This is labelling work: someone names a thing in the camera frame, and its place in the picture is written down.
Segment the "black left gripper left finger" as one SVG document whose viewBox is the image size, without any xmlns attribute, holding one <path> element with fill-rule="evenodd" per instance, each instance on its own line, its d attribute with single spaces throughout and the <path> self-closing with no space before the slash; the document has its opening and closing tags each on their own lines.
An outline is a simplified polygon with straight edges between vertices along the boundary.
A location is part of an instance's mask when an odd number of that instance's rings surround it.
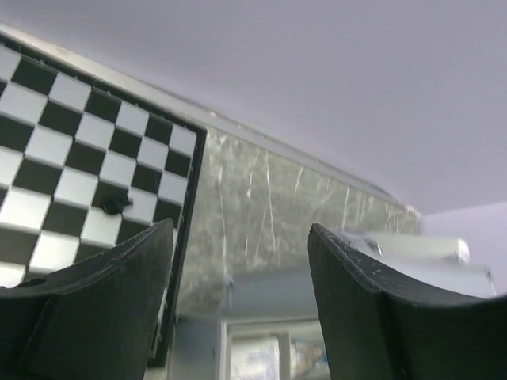
<svg viewBox="0 0 507 380">
<path fill-rule="evenodd" d="M 166 219 L 68 268 L 2 288 L 2 378 L 141 379 L 172 259 Z"/>
</svg>

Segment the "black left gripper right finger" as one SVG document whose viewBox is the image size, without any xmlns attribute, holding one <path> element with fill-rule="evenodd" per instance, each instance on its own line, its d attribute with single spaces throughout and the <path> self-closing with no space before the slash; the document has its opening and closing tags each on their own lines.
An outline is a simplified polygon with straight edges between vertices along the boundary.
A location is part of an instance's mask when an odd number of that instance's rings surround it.
<svg viewBox="0 0 507 380">
<path fill-rule="evenodd" d="M 423 283 L 319 224 L 307 250 L 331 378 L 505 378 L 505 297 Z"/>
</svg>

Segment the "clear bag of swabs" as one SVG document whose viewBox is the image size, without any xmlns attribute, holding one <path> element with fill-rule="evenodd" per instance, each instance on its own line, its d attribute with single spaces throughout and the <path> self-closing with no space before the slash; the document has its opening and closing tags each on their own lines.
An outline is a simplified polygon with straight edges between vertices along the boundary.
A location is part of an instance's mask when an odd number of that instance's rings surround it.
<svg viewBox="0 0 507 380">
<path fill-rule="evenodd" d="M 322 340 L 292 339 L 290 342 L 291 379 L 329 374 L 326 347 Z"/>
</svg>

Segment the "grey metal first-aid case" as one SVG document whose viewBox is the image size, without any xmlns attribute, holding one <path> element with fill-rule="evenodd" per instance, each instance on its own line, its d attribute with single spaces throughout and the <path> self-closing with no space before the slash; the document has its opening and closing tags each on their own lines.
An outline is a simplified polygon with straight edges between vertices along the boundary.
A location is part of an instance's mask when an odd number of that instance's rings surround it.
<svg viewBox="0 0 507 380">
<path fill-rule="evenodd" d="M 206 286 L 177 321 L 168 379 L 404 379 L 371 347 L 329 359 L 308 266 L 238 273 Z"/>
</svg>

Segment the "white gauze pad packet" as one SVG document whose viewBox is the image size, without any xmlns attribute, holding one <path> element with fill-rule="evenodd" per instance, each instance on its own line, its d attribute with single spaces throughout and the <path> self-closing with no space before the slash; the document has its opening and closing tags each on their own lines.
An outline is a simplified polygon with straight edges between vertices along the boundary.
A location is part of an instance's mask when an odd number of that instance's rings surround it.
<svg viewBox="0 0 507 380">
<path fill-rule="evenodd" d="M 279 380 L 280 347 L 276 337 L 234 342 L 231 346 L 232 380 Z"/>
</svg>

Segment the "grey divided plastic tray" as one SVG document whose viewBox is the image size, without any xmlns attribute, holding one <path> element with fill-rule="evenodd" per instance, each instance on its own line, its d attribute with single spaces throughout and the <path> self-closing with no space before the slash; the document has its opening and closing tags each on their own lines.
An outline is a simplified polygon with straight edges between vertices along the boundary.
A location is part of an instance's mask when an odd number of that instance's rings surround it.
<svg viewBox="0 0 507 380">
<path fill-rule="evenodd" d="M 317 319 L 237 320 L 221 325 L 219 379 L 329 379 Z"/>
</svg>

